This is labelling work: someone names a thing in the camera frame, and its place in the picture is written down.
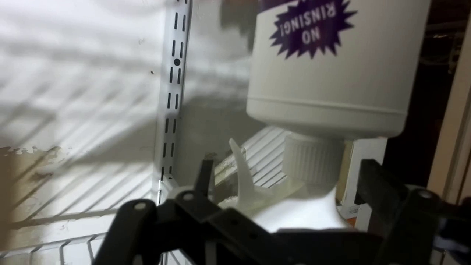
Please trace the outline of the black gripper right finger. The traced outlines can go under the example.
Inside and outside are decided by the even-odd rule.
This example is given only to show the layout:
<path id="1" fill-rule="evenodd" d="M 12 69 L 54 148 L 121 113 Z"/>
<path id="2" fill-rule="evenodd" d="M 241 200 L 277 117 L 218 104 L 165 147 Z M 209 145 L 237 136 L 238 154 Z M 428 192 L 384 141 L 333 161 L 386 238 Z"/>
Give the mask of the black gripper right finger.
<path id="1" fill-rule="evenodd" d="M 434 250 L 449 253 L 458 265 L 471 265 L 469 197 L 449 203 L 363 158 L 355 201 L 366 203 L 383 223 L 374 265 L 431 265 Z"/>

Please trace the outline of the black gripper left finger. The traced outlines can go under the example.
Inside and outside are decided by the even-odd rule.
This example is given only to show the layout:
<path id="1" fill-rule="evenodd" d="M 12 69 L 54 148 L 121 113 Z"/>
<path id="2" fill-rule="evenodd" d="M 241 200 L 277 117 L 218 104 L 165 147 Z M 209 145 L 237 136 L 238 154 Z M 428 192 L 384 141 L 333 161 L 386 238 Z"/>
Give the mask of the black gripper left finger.
<path id="1" fill-rule="evenodd" d="M 205 158 L 196 185 L 162 204 L 129 200 L 113 217 L 93 265 L 162 265 L 179 250 L 193 265 L 275 265 L 275 236 L 235 208 L 209 198 L 213 160 Z"/>

